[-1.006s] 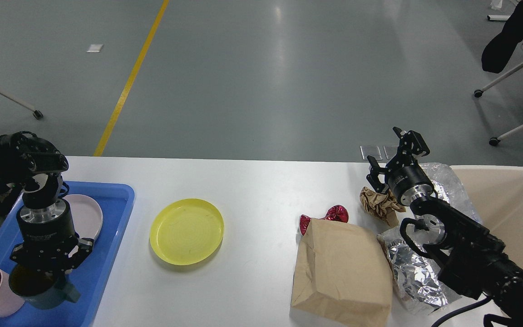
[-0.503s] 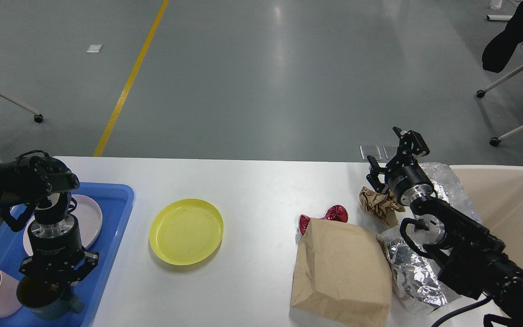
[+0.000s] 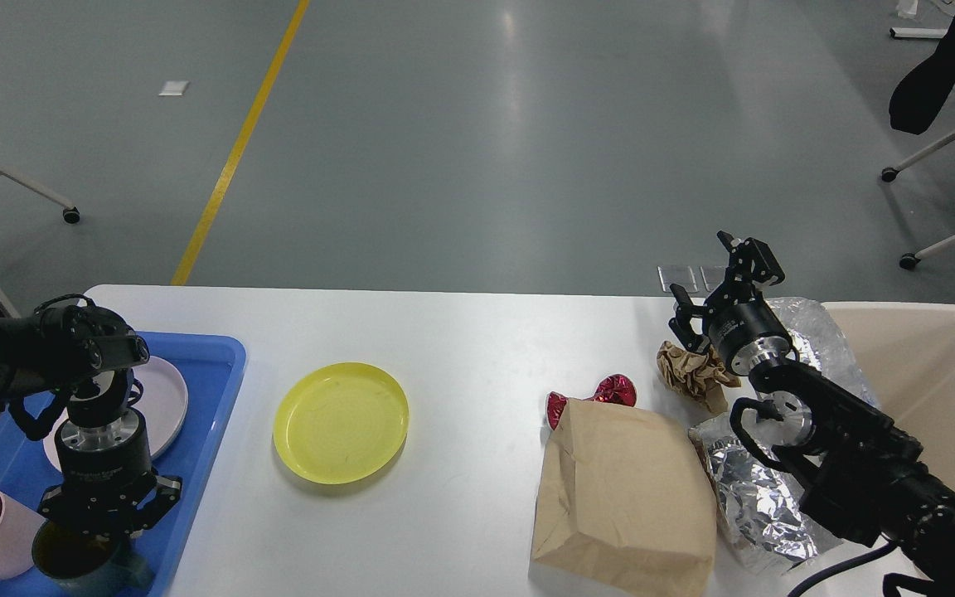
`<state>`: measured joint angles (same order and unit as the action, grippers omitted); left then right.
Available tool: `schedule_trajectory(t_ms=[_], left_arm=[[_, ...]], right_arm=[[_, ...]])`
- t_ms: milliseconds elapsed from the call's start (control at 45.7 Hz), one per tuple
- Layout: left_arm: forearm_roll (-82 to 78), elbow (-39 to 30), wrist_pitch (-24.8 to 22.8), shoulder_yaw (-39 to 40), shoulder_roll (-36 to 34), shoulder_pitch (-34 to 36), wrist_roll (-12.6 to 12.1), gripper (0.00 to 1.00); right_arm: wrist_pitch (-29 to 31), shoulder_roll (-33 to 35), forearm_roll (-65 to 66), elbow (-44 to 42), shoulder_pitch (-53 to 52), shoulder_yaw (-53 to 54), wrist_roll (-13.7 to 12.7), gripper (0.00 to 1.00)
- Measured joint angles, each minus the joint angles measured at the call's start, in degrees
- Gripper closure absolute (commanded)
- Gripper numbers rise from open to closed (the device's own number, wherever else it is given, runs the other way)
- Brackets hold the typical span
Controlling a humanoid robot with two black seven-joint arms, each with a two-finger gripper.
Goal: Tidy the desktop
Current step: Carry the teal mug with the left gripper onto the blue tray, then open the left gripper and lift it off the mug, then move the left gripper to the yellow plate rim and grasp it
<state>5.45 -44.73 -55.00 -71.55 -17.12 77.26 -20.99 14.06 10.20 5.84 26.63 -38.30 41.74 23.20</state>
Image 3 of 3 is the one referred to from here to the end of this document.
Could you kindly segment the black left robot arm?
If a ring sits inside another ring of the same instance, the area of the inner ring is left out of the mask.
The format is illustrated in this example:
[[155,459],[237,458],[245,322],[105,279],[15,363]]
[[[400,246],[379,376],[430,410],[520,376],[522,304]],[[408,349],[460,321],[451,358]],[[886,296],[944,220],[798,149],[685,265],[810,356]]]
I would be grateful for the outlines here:
[[148,345],[117,313],[83,295],[0,317],[0,413],[28,439],[52,437],[63,479],[38,513],[109,540],[151,529],[175,507],[182,480],[154,468],[135,370]]

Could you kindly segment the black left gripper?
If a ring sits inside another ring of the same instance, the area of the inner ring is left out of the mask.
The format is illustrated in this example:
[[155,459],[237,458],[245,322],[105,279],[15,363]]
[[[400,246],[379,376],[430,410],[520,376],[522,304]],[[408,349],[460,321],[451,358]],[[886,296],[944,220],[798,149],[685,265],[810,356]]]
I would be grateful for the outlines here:
[[[125,409],[126,413],[136,413],[136,434],[99,453],[65,447],[65,425],[58,427],[56,451],[63,481],[43,491],[37,511],[44,518],[103,540],[138,539],[178,504],[182,477],[159,475],[149,454],[147,421],[136,409]],[[80,429],[98,434],[106,427]]]

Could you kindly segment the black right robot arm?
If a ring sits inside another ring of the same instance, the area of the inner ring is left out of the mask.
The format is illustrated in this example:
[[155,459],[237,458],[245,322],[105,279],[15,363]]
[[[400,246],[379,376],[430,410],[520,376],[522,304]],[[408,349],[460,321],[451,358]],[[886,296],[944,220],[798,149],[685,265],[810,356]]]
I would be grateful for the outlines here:
[[921,443],[890,416],[800,362],[764,299],[764,289],[785,277],[769,246],[727,231],[717,237],[729,253],[723,283],[701,305],[671,284],[676,306],[668,326],[687,351],[714,349],[732,375],[764,394],[738,398],[729,412],[748,453],[800,482],[803,513],[870,548],[811,575],[792,595],[902,551],[921,577],[890,573],[883,595],[955,596],[955,492],[922,464]]

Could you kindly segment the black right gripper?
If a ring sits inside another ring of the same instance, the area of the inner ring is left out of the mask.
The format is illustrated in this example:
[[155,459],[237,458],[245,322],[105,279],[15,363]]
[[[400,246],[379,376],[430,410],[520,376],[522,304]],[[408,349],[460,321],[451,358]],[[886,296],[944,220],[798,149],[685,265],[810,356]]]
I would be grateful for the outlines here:
[[[728,371],[746,377],[759,363],[792,355],[791,335],[763,301],[764,290],[783,283],[786,275],[765,242],[742,240],[727,231],[719,231],[717,238],[728,250],[729,263],[716,302],[730,306],[712,313],[705,303],[694,303],[681,284],[670,284],[675,307],[668,327],[688,352],[708,354],[712,344]],[[693,320],[702,322],[702,333]]]

